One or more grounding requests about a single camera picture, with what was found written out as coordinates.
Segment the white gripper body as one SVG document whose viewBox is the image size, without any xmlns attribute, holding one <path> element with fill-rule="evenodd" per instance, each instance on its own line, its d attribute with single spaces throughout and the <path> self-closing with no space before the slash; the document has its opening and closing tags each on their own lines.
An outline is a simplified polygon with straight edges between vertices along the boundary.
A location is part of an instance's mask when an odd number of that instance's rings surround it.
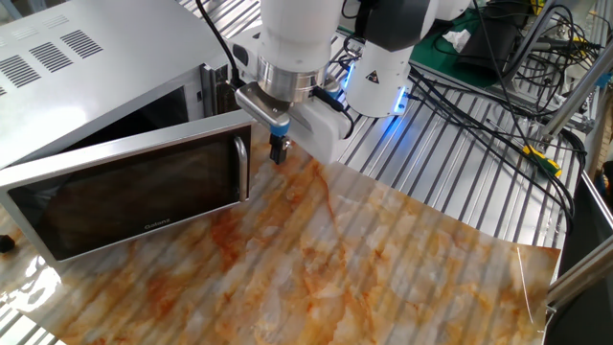
<svg viewBox="0 0 613 345">
<path fill-rule="evenodd" d="M 318 98 L 292 106 L 288 115 L 288 137 L 322 164 L 339 159 L 345 137 L 351 129 L 350 120 Z"/>
</svg>

